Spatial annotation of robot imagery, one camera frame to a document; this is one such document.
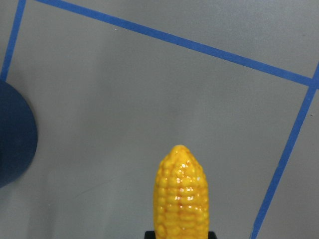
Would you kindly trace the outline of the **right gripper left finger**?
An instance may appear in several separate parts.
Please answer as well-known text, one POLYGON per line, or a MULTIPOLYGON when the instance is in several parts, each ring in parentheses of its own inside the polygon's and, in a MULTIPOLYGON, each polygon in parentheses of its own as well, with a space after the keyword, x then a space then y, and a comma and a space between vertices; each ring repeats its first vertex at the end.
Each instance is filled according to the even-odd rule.
POLYGON ((145 232, 145 239, 155 239, 155 232, 154 231, 146 231, 145 232))

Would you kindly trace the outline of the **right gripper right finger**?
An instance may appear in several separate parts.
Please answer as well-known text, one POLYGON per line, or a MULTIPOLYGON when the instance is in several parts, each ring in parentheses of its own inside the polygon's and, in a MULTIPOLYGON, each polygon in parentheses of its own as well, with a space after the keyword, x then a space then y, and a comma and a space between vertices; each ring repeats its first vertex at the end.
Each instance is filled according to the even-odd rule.
POLYGON ((216 233, 213 231, 208 232, 208 239, 216 239, 216 233))

